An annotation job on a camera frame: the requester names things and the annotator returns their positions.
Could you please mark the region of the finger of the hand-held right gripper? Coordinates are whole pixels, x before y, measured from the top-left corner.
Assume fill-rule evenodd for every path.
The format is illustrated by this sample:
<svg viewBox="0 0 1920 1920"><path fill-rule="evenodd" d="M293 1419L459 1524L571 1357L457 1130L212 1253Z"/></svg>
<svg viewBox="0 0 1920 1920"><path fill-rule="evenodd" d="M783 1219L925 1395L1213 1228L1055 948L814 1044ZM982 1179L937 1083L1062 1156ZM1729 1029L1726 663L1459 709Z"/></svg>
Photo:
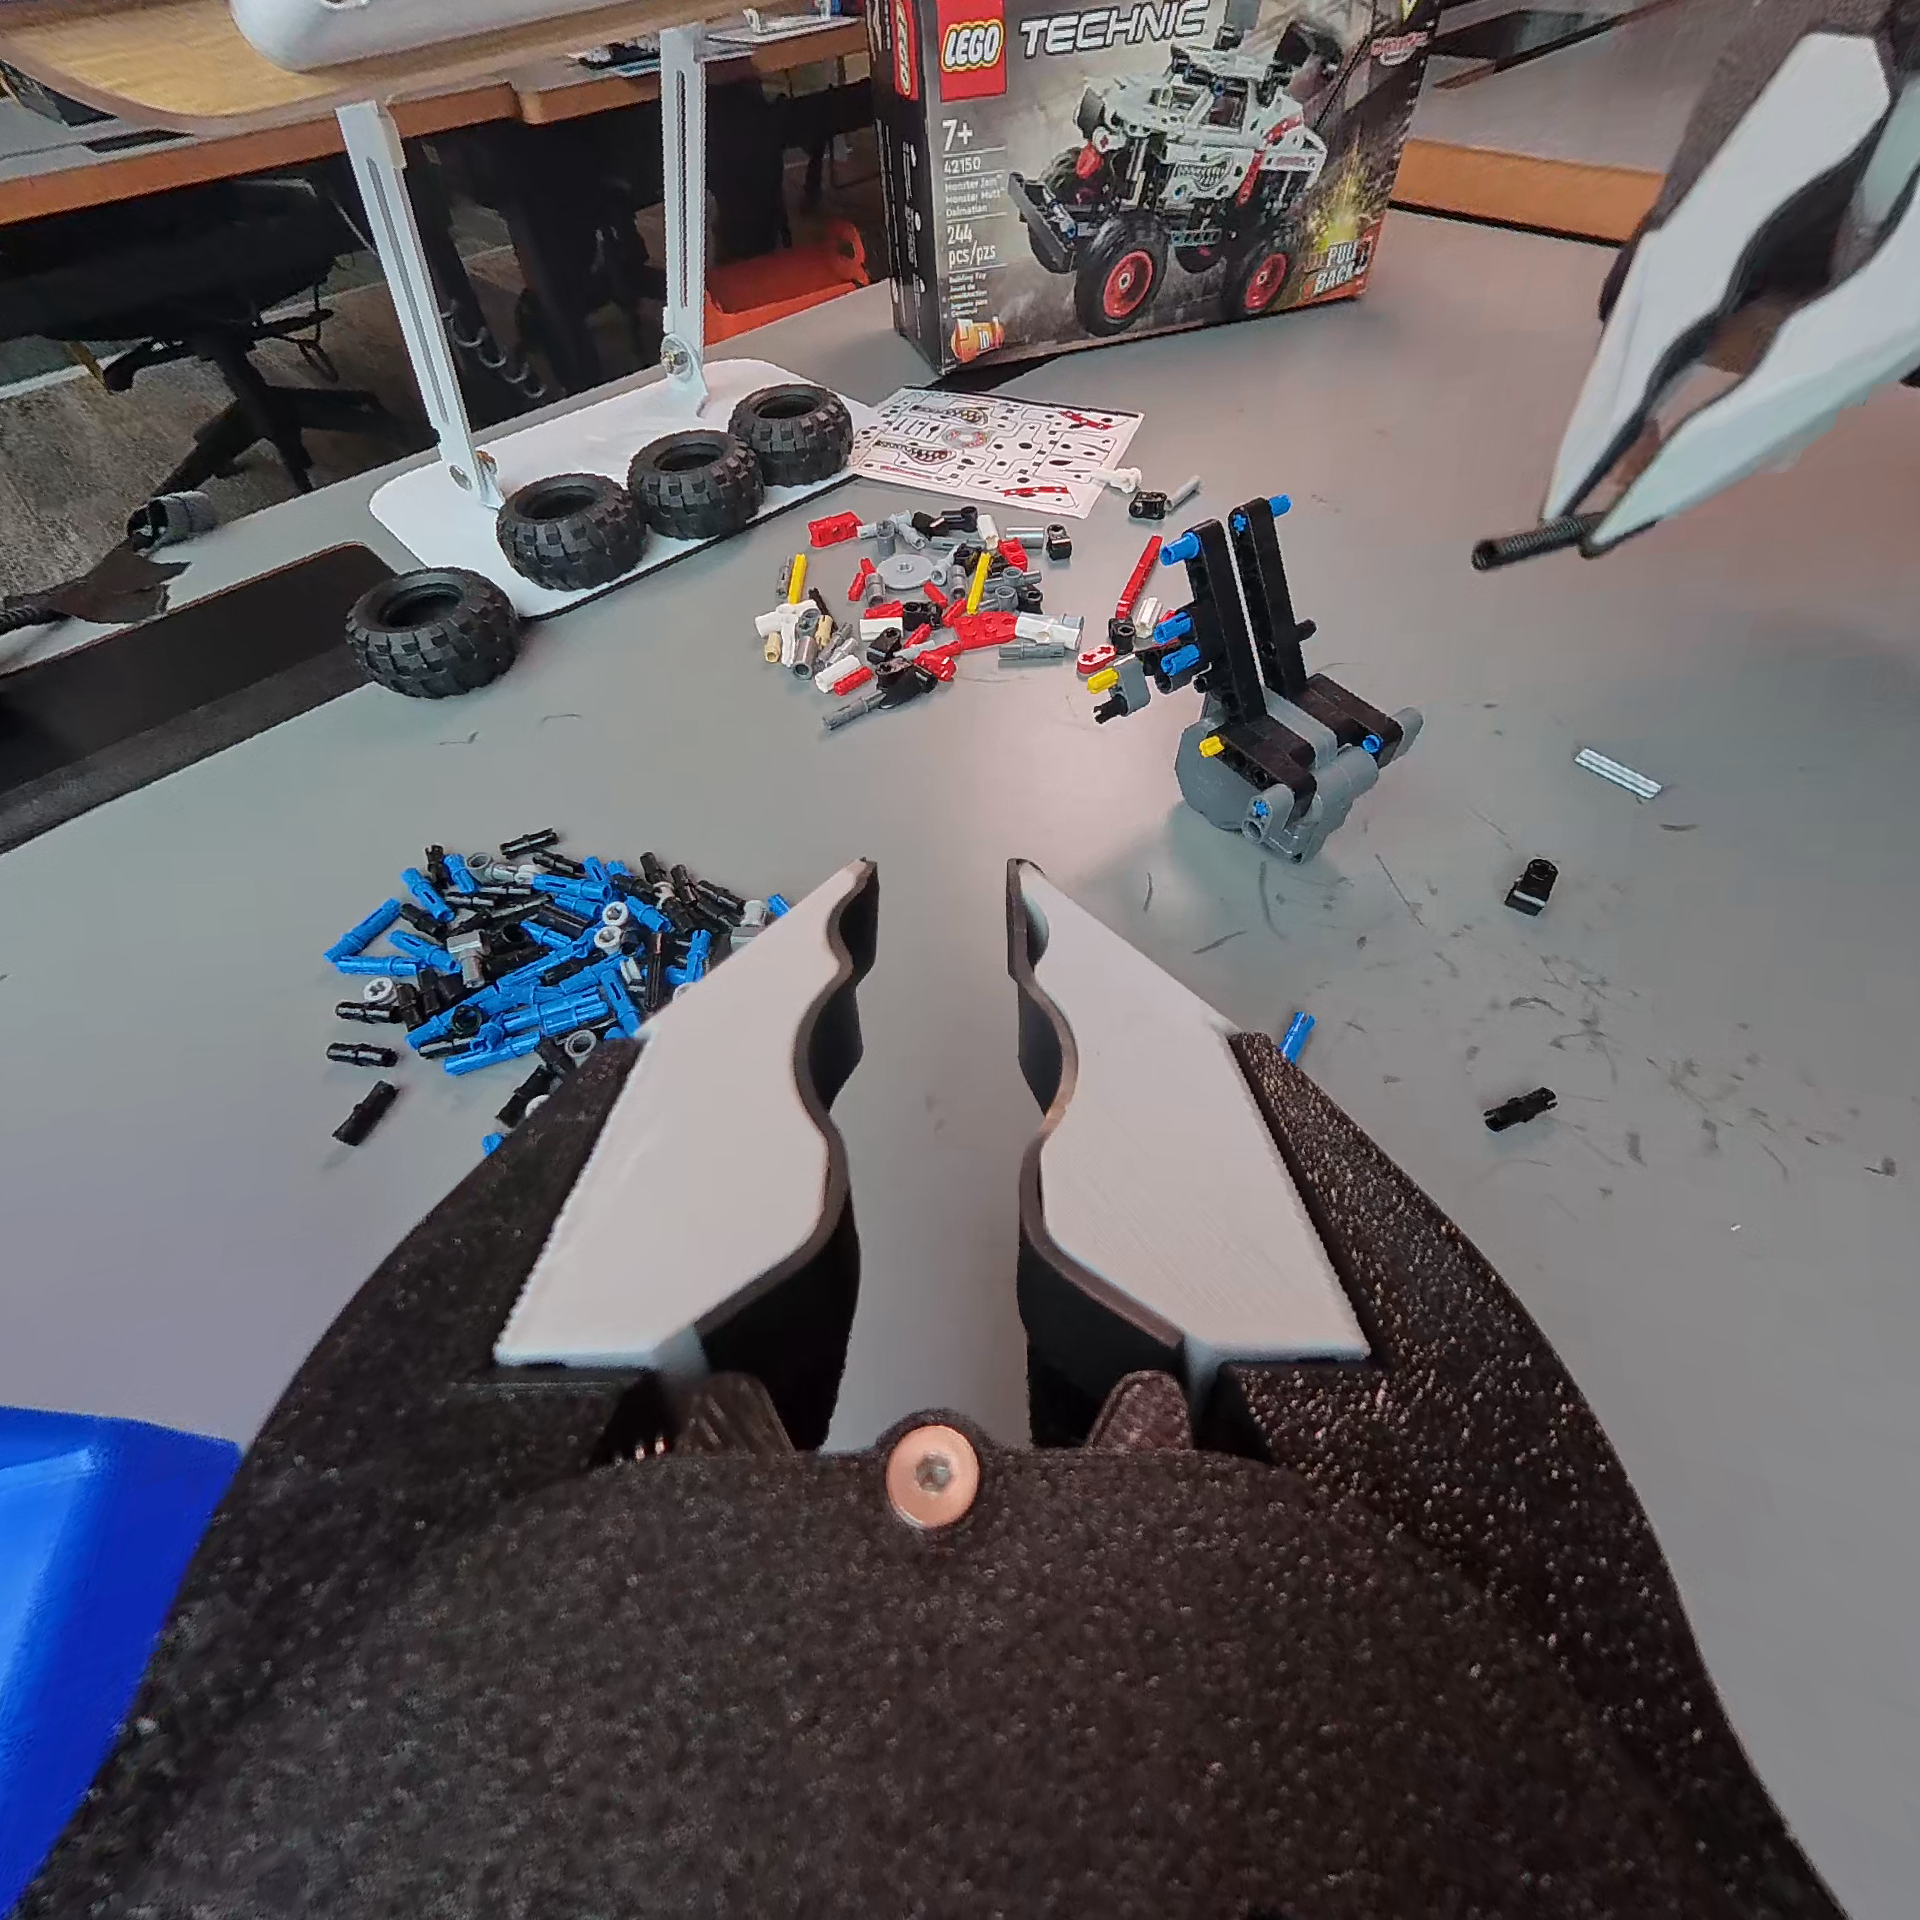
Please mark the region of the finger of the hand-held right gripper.
<svg viewBox="0 0 1920 1920"><path fill-rule="evenodd" d="M1915 372L1915 92L1749 90L1678 159L1588 367L1588 555Z"/></svg>
<svg viewBox="0 0 1920 1920"><path fill-rule="evenodd" d="M1607 485L1782 246L1828 211L1820 291L1788 303L1727 388L1662 431L1604 520L1686 511L1788 461L1889 384L1889 47L1878 35L1798 39L1641 237L1559 443L1548 519Z"/></svg>

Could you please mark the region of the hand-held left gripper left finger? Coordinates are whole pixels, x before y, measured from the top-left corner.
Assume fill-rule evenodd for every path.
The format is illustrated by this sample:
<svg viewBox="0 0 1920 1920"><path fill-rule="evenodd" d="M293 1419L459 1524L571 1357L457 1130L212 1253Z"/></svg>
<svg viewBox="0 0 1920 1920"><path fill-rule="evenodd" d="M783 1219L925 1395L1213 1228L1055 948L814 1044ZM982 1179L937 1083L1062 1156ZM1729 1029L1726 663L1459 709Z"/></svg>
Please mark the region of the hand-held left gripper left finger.
<svg viewBox="0 0 1920 1920"><path fill-rule="evenodd" d="M854 858L640 1050L493 1343L511 1375L758 1381L797 1450L831 1426L856 1307L848 1147L879 879Z"/></svg>

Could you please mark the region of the black toy axle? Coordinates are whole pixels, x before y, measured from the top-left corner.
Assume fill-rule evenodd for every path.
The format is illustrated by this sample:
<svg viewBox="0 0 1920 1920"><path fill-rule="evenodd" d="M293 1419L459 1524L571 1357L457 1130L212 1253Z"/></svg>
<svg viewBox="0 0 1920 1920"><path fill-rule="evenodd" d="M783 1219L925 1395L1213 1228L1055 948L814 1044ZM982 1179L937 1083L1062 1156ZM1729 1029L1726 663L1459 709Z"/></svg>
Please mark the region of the black toy axle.
<svg viewBox="0 0 1920 1920"><path fill-rule="evenodd" d="M1557 550L1582 549L1601 519L1604 511L1574 511L1544 519L1512 534L1487 534L1471 547L1471 567L1476 571L1492 571Z"/></svg>

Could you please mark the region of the grey desk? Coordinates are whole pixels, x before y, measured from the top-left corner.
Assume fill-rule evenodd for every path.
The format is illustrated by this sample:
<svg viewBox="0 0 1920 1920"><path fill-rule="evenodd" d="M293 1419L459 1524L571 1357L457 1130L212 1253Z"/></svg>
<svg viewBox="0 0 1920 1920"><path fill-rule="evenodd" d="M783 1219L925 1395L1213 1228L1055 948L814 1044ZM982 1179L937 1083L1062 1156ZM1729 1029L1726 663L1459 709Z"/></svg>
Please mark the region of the grey desk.
<svg viewBox="0 0 1920 1920"><path fill-rule="evenodd" d="M1303 1068L1487 1254L1648 1506L1750 1759L1851 1915L1915 1912L1915 394L1584 562L1535 509L1609 254L1393 212L1367 294L1005 376L1137 411L1149 486L1292 495L1312 663L1424 734L1294 876L1179 805L1188 703L972 661L824 734L752 644L801 514L533 635L449 703L357 690L4 853L4 1402L247 1442L481 1156L507 1074L321 1050L321 951L428 844L541 826L744 895L879 876L829 1446L1025 1440L1004 863ZM1663 784L1652 803L1582 748ZM1504 904L1531 858L1548 909ZM1480 1112L1552 1087L1505 1134Z"/></svg>

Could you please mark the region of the wooden board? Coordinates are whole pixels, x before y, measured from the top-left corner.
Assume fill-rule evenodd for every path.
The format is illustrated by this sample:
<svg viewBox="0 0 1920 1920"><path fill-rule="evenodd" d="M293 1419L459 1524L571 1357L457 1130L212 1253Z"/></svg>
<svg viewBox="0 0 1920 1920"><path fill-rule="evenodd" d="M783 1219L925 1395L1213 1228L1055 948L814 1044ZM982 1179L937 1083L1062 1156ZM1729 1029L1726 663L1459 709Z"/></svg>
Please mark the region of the wooden board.
<svg viewBox="0 0 1920 1920"><path fill-rule="evenodd" d="M1662 176L1591 159L1557 159L1413 138L1392 203L1470 223L1617 245L1656 199Z"/></svg>

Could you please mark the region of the pile of blue black pins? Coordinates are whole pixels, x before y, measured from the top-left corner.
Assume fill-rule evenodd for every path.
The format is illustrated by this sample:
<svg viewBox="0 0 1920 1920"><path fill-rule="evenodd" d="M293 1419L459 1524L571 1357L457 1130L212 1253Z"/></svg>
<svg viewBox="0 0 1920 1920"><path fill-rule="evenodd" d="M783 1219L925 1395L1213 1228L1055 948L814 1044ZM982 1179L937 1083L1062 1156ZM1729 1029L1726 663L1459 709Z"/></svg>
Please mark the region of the pile of blue black pins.
<svg viewBox="0 0 1920 1920"><path fill-rule="evenodd" d="M401 1063L448 1079L511 1074L481 1135L497 1152L596 1051L640 1040L675 998L793 909L662 860L571 853L553 827L493 848L429 844L321 951L352 989L334 1014L384 1040L336 1040L327 1063L375 1080L334 1130L366 1144L398 1096Z"/></svg>

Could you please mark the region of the black grey brick assembly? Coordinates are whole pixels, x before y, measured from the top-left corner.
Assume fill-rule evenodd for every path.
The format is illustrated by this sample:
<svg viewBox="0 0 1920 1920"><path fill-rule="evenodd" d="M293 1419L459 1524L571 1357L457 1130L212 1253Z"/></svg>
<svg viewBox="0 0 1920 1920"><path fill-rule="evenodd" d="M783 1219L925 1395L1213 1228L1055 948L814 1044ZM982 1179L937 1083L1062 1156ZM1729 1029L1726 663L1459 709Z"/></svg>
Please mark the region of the black grey brick assembly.
<svg viewBox="0 0 1920 1920"><path fill-rule="evenodd" d="M1159 559L1185 570L1188 598L1159 619L1142 663L1159 695L1203 698L1175 758L1183 803L1300 866L1413 749L1424 714L1383 711L1309 672L1317 627L1294 606L1280 543L1286 511L1286 495L1253 495L1166 541Z"/></svg>

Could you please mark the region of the toy truck cardboard box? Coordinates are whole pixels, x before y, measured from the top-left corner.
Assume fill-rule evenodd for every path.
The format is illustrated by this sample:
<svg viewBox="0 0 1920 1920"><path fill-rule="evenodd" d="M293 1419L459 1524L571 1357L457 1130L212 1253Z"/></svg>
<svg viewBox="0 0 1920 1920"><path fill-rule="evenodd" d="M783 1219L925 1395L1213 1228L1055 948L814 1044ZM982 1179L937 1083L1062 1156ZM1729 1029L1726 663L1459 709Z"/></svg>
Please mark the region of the toy truck cardboard box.
<svg viewBox="0 0 1920 1920"><path fill-rule="evenodd" d="M1359 296L1438 3L876 3L895 331L937 374Z"/></svg>

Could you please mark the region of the black toy tyre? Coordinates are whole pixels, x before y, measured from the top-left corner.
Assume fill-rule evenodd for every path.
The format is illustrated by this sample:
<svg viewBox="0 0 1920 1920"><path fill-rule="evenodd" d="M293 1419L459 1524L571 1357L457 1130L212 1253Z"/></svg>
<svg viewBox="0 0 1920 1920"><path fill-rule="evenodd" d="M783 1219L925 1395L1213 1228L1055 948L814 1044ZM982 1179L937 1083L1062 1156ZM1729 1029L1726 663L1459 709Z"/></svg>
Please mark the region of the black toy tyre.
<svg viewBox="0 0 1920 1920"><path fill-rule="evenodd" d="M638 447L628 493L661 538L720 539L740 532L763 504L752 447L720 427L693 427Z"/></svg>
<svg viewBox="0 0 1920 1920"><path fill-rule="evenodd" d="M617 582L641 559L648 525L623 485L569 471L509 493L495 514L505 562L551 591Z"/></svg>
<svg viewBox="0 0 1920 1920"><path fill-rule="evenodd" d="M854 440L848 405L816 381L783 381L744 395L727 431L752 452L767 490L835 477L848 467Z"/></svg>
<svg viewBox="0 0 1920 1920"><path fill-rule="evenodd" d="M485 574L421 567L359 597L345 637L366 676L411 699L497 682L519 659L524 619Z"/></svg>

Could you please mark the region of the pile of mixed toy bricks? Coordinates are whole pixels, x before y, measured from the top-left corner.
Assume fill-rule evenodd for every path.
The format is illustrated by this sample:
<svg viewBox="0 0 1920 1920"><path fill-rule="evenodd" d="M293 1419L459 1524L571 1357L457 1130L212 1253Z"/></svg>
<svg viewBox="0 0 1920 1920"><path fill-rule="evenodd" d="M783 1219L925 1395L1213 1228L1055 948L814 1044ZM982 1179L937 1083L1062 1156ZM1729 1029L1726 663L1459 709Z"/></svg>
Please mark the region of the pile of mixed toy bricks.
<svg viewBox="0 0 1920 1920"><path fill-rule="evenodd" d="M1133 714L1149 695L1155 642L1175 628L1155 591L1167 555L1163 519L1195 491L1188 480L1127 502L1149 539L1102 628L1047 602L1071 559L1061 520L1004 527L982 507L814 519L776 576L774 604L752 621L761 659L814 685L824 731L925 699L969 659L1004 669L1070 666L1096 723Z"/></svg>

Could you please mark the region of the white metal stand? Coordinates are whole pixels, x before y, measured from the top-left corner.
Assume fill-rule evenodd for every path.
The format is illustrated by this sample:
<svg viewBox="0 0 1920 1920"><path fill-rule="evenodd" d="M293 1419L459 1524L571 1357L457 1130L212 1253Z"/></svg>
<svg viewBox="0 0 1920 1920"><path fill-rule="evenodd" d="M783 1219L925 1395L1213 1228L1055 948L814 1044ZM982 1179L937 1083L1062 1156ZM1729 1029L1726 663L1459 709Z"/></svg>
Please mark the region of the white metal stand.
<svg viewBox="0 0 1920 1920"><path fill-rule="evenodd" d="M507 493L564 472L621 480L645 440L684 427L721 427L758 388L791 387L797 372L750 357L703 363L703 30L661 32L662 187L667 303L662 372L609 387L567 408L480 440L471 431L440 322L425 245L404 179L399 133L381 100L347 102L339 122L375 254L399 322L415 384L438 440L438 459L399 471L371 498L371 511L428 570L471 570L491 579L520 616L553 616L615 586L541 587L509 564L495 539Z"/></svg>

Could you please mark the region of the white sticker sheet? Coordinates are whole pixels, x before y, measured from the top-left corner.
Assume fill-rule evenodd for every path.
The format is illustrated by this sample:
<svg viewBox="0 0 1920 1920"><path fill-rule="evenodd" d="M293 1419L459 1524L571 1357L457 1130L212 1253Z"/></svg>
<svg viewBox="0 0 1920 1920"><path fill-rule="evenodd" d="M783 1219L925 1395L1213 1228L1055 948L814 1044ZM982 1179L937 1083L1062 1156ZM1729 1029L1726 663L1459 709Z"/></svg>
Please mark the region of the white sticker sheet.
<svg viewBox="0 0 1920 1920"><path fill-rule="evenodd" d="M1112 406L899 388L854 408L848 467L876 485L1081 520L1112 476L1120 491L1137 483L1125 454L1140 426L1140 413Z"/></svg>

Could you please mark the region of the black office chair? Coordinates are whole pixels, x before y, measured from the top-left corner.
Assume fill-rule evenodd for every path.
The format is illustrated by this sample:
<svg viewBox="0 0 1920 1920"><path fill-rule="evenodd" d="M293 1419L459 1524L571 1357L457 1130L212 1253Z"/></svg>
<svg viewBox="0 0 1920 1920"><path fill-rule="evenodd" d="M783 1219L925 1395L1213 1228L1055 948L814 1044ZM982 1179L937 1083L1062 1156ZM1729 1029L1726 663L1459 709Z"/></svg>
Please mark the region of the black office chair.
<svg viewBox="0 0 1920 1920"><path fill-rule="evenodd" d="M264 445L295 491L311 493L308 430L384 436L392 415L371 390L339 381L276 387L252 355L296 331L295 320L272 320L269 309L299 292L315 296L347 250L339 215L296 187L263 187L255 207L168 236L70 232L62 245L4 260L1 338L127 342L100 371L111 394L127 390L145 367L185 359L214 367L231 399L196 430L191 452L159 491L228 477L253 445Z"/></svg>

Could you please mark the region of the white rounded object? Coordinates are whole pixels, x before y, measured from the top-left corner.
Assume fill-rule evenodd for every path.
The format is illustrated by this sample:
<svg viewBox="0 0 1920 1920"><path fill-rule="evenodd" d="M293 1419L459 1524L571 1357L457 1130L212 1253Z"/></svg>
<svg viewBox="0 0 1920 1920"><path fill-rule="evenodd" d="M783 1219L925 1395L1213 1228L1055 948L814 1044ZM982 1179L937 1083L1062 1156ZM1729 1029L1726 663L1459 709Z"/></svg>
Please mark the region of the white rounded object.
<svg viewBox="0 0 1920 1920"><path fill-rule="evenodd" d="M228 3L239 35L295 72L571 21L605 3Z"/></svg>

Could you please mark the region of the wooden table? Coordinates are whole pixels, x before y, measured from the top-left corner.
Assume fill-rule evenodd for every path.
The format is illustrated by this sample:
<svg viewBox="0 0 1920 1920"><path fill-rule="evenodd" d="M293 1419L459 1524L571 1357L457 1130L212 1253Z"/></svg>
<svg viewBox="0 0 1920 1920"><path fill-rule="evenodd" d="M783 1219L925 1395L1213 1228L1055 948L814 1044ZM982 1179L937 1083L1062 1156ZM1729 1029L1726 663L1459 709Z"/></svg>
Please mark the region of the wooden table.
<svg viewBox="0 0 1920 1920"><path fill-rule="evenodd" d="M1 227L328 157L345 148L336 109L361 100L387 106L404 138L553 128L646 106L659 77L595 76L571 54L689 18L693 5L605 5L296 72L260 54L225 5L4 5L4 63L174 140L108 157L4 159Z"/></svg>

